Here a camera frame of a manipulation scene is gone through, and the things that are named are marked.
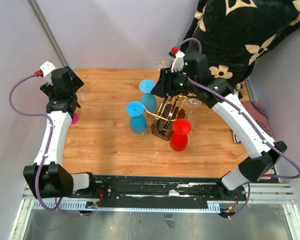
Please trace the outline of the gold wire wine glass rack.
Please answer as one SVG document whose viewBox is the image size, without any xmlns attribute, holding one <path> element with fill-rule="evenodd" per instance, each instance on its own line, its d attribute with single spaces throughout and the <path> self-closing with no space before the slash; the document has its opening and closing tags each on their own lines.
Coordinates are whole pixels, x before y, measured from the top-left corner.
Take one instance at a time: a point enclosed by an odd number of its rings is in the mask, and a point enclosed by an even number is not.
<svg viewBox="0 0 300 240">
<path fill-rule="evenodd" d="M 190 110 L 185 102 L 185 95 L 168 96 L 162 98 L 162 102 L 154 112 L 149 112 L 144 106 L 144 111 L 154 116 L 151 132 L 162 140 L 169 141 L 173 133 L 173 123 L 177 119 L 186 119 L 186 113 Z"/>
</svg>

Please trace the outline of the magenta plastic wine glass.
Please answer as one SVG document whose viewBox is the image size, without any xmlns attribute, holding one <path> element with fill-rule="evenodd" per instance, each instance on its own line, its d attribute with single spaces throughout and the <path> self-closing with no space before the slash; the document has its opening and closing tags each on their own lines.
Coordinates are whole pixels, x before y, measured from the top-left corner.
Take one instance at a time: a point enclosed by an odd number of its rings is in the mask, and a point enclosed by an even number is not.
<svg viewBox="0 0 300 240">
<path fill-rule="evenodd" d="M 74 113 L 71 124 L 74 125 L 79 121 L 79 115 L 77 113 Z"/>
</svg>

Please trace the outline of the maroon t-shirt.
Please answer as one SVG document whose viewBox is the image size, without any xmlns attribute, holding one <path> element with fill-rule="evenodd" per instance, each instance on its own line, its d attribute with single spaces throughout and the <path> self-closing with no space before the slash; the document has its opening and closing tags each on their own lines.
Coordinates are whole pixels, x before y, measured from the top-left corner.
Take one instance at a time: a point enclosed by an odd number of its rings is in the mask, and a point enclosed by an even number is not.
<svg viewBox="0 0 300 240">
<path fill-rule="evenodd" d="M 257 101 L 243 101 L 242 106 L 247 110 L 251 117 L 261 127 L 261 129 L 267 133 L 273 139 L 275 138 L 273 131 L 270 127 L 268 117 L 265 111 L 261 108 L 261 105 Z"/>
</svg>

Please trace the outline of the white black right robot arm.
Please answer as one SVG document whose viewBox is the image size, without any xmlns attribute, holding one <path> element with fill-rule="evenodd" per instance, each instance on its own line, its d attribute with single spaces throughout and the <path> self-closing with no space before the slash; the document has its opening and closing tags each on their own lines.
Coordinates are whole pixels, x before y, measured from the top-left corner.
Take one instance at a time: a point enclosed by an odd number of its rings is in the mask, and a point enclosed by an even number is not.
<svg viewBox="0 0 300 240">
<path fill-rule="evenodd" d="M 198 99 L 217 113 L 238 135 L 248 157 L 216 183 L 217 196 L 230 199 L 243 184 L 257 181 L 273 167 L 287 150 L 283 141 L 275 141 L 243 107 L 234 89 L 223 77 L 210 74 L 207 57 L 199 52 L 169 52 L 172 64 L 161 68 L 151 93 L 167 99 L 183 95 Z"/>
</svg>

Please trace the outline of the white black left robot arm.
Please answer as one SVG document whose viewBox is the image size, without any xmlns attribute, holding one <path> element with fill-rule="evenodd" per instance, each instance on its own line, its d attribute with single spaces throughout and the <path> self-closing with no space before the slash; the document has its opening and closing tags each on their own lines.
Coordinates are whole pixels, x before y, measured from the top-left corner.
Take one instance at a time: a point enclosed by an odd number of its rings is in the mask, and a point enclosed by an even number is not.
<svg viewBox="0 0 300 240">
<path fill-rule="evenodd" d="M 46 61 L 39 69 L 47 80 L 40 87 L 48 97 L 46 129 L 39 152 L 33 164 L 24 167 L 23 176 L 36 198 L 70 197 L 75 192 L 91 198 L 97 193 L 94 175 L 70 174 L 63 168 L 66 136 L 80 108 L 77 91 L 84 83 L 68 66 L 56 68 Z"/>
</svg>

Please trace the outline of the blue wine glass rear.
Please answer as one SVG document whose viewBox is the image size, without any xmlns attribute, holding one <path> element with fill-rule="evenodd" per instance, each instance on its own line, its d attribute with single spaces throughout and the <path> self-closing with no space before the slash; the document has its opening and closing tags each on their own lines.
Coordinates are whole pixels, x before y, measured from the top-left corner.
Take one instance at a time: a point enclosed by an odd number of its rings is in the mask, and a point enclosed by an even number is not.
<svg viewBox="0 0 300 240">
<path fill-rule="evenodd" d="M 141 103 L 151 113 L 153 113 L 157 109 L 156 97 L 151 94 L 151 91 L 155 87 L 155 85 L 156 83 L 151 79 L 145 79 L 139 84 L 139 89 L 143 93 L 141 97 Z"/>
</svg>

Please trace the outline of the blue wine glass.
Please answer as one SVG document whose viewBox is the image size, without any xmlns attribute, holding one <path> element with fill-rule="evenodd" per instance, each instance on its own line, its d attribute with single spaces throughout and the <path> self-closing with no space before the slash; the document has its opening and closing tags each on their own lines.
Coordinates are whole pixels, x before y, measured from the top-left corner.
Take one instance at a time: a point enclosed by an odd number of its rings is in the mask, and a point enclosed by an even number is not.
<svg viewBox="0 0 300 240">
<path fill-rule="evenodd" d="M 151 113 L 153 113 L 157 109 L 156 97 L 151 94 L 151 91 L 155 87 L 155 85 L 156 83 L 151 79 L 145 79 L 139 84 L 139 89 L 143 93 L 141 97 L 141 103 Z"/>
<path fill-rule="evenodd" d="M 136 134 L 143 134 L 147 129 L 147 121 L 143 112 L 144 106 L 139 101 L 131 101 L 126 106 L 126 113 L 130 117 L 130 128 Z"/>
</svg>

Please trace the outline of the clear wine glass front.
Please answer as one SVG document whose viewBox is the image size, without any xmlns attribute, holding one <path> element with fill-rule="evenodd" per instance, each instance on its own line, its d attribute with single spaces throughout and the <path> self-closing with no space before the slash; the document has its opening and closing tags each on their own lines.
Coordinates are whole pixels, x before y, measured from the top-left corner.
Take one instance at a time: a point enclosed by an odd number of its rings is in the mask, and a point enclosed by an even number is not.
<svg viewBox="0 0 300 240">
<path fill-rule="evenodd" d="M 185 119 L 190 122 L 193 128 L 196 119 L 194 109 L 198 108 L 202 104 L 202 101 L 200 101 L 194 93 L 189 93 L 185 98 L 185 103 L 188 107 L 190 107 L 189 111 L 187 111 L 185 115 Z"/>
</svg>

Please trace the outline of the blue wine glass front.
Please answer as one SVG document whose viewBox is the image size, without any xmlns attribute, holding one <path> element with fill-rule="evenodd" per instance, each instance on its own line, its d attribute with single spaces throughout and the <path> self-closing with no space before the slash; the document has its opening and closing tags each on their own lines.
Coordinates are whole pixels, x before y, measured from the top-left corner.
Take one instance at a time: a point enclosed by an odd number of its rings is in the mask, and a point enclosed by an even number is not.
<svg viewBox="0 0 300 240">
<path fill-rule="evenodd" d="M 139 101 L 131 101 L 126 106 L 126 113 L 130 117 L 130 128 L 136 134 L 143 134 L 147 129 L 147 121 L 143 112 L 144 106 Z"/>
</svg>

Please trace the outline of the red plastic wine glass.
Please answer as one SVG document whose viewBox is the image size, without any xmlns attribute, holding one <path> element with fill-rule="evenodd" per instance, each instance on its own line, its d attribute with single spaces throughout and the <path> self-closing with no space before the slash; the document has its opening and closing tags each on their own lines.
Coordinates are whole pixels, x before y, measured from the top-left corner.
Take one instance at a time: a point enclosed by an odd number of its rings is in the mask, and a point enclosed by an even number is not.
<svg viewBox="0 0 300 240">
<path fill-rule="evenodd" d="M 173 133 L 170 137 L 169 145 L 176 152 L 184 151 L 188 146 L 188 134 L 192 130 L 191 123 L 179 118 L 172 124 Z"/>
</svg>

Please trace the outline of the black floral blanket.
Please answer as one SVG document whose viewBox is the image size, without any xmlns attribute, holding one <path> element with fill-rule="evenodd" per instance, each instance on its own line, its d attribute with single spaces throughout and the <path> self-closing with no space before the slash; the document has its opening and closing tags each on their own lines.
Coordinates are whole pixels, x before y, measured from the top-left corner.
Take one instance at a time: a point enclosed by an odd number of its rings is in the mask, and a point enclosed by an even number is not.
<svg viewBox="0 0 300 240">
<path fill-rule="evenodd" d="M 299 28 L 300 0 L 200 0 L 185 38 L 198 39 L 211 75 L 235 87 Z"/>
</svg>

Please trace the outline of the aluminium corner profile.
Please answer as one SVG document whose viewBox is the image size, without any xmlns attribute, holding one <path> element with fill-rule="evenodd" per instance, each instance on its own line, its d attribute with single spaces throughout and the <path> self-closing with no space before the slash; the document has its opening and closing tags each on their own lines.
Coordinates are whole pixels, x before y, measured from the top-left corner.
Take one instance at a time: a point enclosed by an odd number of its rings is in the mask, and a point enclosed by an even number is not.
<svg viewBox="0 0 300 240">
<path fill-rule="evenodd" d="M 36 0 L 26 0 L 26 2 L 28 3 L 30 9 L 32 10 L 36 20 L 38 21 L 42 31 L 44 32 L 45 37 L 47 38 L 49 44 L 51 45 L 57 59 L 59 60 L 59 62 L 61 63 L 61 65 L 63 67 L 68 65 L 68 62 L 59 46 L 59 44 L 57 43 L 54 34 L 52 33 L 47 20 L 38 4 L 38 2 Z"/>
</svg>

